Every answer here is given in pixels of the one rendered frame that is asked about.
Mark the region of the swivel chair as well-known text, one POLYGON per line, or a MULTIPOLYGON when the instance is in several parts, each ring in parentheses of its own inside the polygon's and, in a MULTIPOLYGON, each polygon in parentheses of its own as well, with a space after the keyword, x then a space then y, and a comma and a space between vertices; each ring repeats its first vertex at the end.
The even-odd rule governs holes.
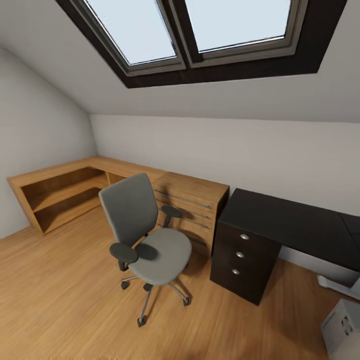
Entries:
POLYGON ((185 234, 168 228, 171 217, 182 217, 181 211, 162 206, 161 210, 167 214, 163 228, 153 231, 159 209, 145 172, 111 184, 98 195, 116 240, 109 251, 118 259, 122 272, 130 269, 134 273, 121 280, 121 288, 125 290, 126 281, 136 278, 146 282, 143 289, 147 297, 137 320, 138 327, 145 324, 143 317, 153 286, 170 285, 183 298, 183 304, 189 306, 189 298, 172 284, 188 266, 193 252, 191 240, 185 234))

